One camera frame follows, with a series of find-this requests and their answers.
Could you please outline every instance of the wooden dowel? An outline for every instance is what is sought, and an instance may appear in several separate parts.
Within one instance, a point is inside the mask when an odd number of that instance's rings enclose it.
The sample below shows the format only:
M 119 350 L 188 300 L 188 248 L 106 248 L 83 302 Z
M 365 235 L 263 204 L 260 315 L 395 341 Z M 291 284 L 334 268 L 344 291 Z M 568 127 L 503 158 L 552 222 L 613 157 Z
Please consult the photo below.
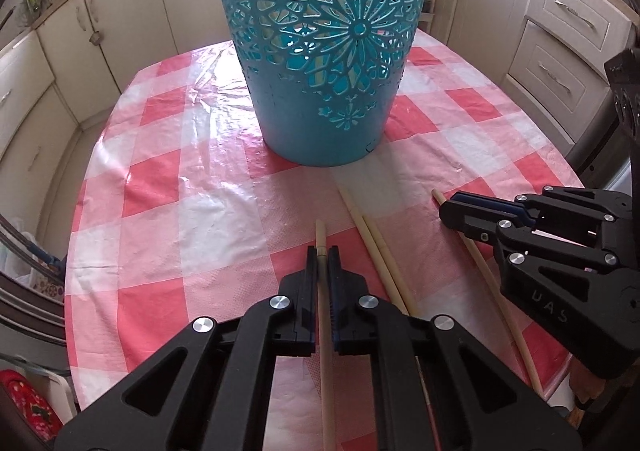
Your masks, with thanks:
M 318 253 L 318 332 L 320 351 L 320 398 L 323 451 L 336 451 L 334 407 L 334 349 L 332 346 L 329 284 L 327 282 L 326 226 L 316 220 Z
M 407 310 L 406 305 L 402 300 L 402 296 L 398 291 L 398 287 L 396 287 L 396 283 L 394 282 L 389 269 L 387 269 L 386 267 L 385 260 L 382 257 L 382 254 L 380 254 L 380 250 L 376 245 L 376 241 L 373 239 L 373 236 L 371 235 L 371 232 L 369 231 L 369 228 L 367 227 L 367 224 L 364 221 L 360 210 L 353 201 L 351 194 L 346 188 L 342 186 L 338 186 L 338 190 L 340 190 L 342 200 L 344 200 L 344 204 L 349 210 L 351 218 L 353 219 L 353 223 L 356 224 L 358 232 L 362 237 L 362 241 L 364 241 L 364 244 L 367 247 L 367 251 L 369 251 L 369 256 L 371 256 L 373 265 L 375 266 L 376 271 L 378 271 L 380 280 L 385 286 L 386 293 L 388 294 L 391 303 L 396 305 L 400 309 L 400 312 L 402 312 L 403 314 L 409 314 L 409 311 Z
M 367 227 L 369 228 L 369 232 L 375 241 L 382 258 L 385 260 L 386 268 L 389 270 L 391 277 L 393 278 L 396 287 L 398 288 L 398 292 L 400 296 L 402 296 L 402 301 L 404 301 L 404 305 L 406 309 L 409 311 L 409 315 L 413 317 L 420 316 L 420 312 L 418 311 L 418 304 L 415 302 L 414 294 L 411 292 L 409 287 L 407 287 L 406 281 L 402 276 L 402 272 L 398 267 L 398 263 L 394 258 L 394 255 L 389 250 L 389 246 L 386 244 L 385 238 L 383 238 L 380 229 L 378 229 L 378 225 L 375 220 L 370 216 L 363 215 L 362 216 Z
M 446 198 L 444 198 L 444 195 L 437 189 L 432 190 L 431 194 L 433 195 L 434 199 L 436 199 L 439 205 L 444 204 L 447 200 Z M 471 257 L 474 259 L 476 265 L 480 269 L 482 277 L 484 277 L 484 280 L 488 285 L 492 296 L 494 297 L 494 301 L 497 304 L 498 309 L 500 310 L 500 314 L 502 314 L 502 320 L 511 333 L 511 336 L 513 336 L 513 340 L 515 341 L 518 351 L 520 352 L 522 361 L 524 362 L 524 367 L 527 370 L 527 375 L 529 376 L 529 380 L 531 381 L 531 387 L 540 397 L 544 399 L 545 392 L 542 389 L 542 383 L 540 383 L 540 376 L 538 375 L 536 365 L 533 362 L 533 357 L 531 357 L 531 352 L 529 352 L 527 342 L 524 340 L 524 336 L 518 328 L 516 320 L 511 315 L 508 305 L 506 304 L 505 299 L 500 293 L 500 287 L 498 286 L 498 281 L 495 279 L 494 273 L 491 271 L 491 269 L 489 269 L 486 261 L 484 261 L 484 257 L 482 257 L 482 253 L 480 252 L 480 249 L 478 249 L 476 243 L 473 240 L 469 240 L 469 238 L 465 237 L 465 235 L 463 235 L 462 233 L 458 232 L 458 234 L 460 235 L 460 238 L 469 251 L 469 254 L 471 254 Z

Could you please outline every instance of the round table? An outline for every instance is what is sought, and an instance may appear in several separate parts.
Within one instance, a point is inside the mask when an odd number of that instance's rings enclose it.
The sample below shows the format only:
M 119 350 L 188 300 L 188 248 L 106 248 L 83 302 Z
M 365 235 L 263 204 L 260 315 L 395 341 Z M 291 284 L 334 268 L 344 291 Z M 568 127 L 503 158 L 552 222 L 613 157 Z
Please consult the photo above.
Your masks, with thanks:
M 418 31 L 382 143 L 340 168 L 305 168 L 262 142 L 232 43 L 140 71 L 98 140 L 74 217 L 66 332 L 82 407 L 199 316 L 219 321 L 304 268 L 314 222 L 345 269 L 385 296 L 337 183 L 373 216 L 425 318 L 447 313 L 519 376 L 524 369 L 478 269 L 431 199 L 468 190 L 512 200 L 581 186 L 498 87 Z M 482 246 L 487 259 L 488 246 Z M 543 386 L 567 352 L 513 307 Z M 373 449 L 366 357 L 335 357 L 338 440 Z M 280 358 L 265 450 L 322 447 L 319 358 Z

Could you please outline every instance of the plastic tablecloth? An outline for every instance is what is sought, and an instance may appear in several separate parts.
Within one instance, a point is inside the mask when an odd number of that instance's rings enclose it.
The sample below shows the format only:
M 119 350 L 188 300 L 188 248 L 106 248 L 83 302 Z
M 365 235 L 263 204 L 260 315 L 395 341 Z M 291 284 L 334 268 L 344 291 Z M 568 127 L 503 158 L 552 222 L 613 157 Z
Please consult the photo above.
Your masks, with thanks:
M 228 320 L 276 293 L 279 279 L 304 268 L 317 218 L 343 267 L 385 297 L 337 183 L 377 220 L 421 314 L 453 316 L 525 377 L 478 269 L 440 223 L 431 189 L 512 200 L 549 184 L 580 186 L 536 125 L 418 31 L 379 147 L 340 168 L 298 166 L 263 143 L 234 47 L 220 43 L 140 71 L 94 148 L 65 290 L 81 407 L 190 320 Z M 513 311 L 543 386 L 551 384 L 566 350 Z M 376 449 L 368 359 L 334 356 L 334 369 L 342 449 Z M 318 355 L 279 358 L 273 386 L 264 448 L 321 449 Z

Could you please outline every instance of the red and white tablecloth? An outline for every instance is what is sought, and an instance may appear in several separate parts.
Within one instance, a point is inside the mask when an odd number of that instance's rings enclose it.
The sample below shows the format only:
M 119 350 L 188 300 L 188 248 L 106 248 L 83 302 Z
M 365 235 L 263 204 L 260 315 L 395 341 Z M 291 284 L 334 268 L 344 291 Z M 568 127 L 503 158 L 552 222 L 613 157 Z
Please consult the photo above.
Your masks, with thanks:
M 74 218 L 66 334 L 82 407 L 198 316 L 244 314 L 304 267 L 323 219 L 343 266 L 383 287 L 337 190 L 377 219 L 424 317 L 447 313 L 517 374 L 514 346 L 431 189 L 512 200 L 580 186 L 536 125 L 478 70 L 418 31 L 385 139 L 340 168 L 305 168 L 262 142 L 236 53 L 221 43 L 140 71 L 95 146 Z M 490 257 L 488 247 L 483 248 Z M 566 351 L 522 313 L 544 385 Z M 338 440 L 373 450 L 365 357 L 335 357 Z M 322 445 L 319 358 L 276 364 L 265 450 Z

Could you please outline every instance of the red cushion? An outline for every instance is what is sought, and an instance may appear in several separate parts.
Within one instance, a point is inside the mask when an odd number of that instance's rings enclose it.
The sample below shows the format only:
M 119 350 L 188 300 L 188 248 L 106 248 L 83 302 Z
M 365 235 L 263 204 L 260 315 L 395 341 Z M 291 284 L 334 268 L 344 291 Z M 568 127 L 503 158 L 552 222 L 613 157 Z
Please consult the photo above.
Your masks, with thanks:
M 62 429 L 62 422 L 49 402 L 27 380 L 13 370 L 0 371 L 0 384 L 36 434 L 47 442 Z

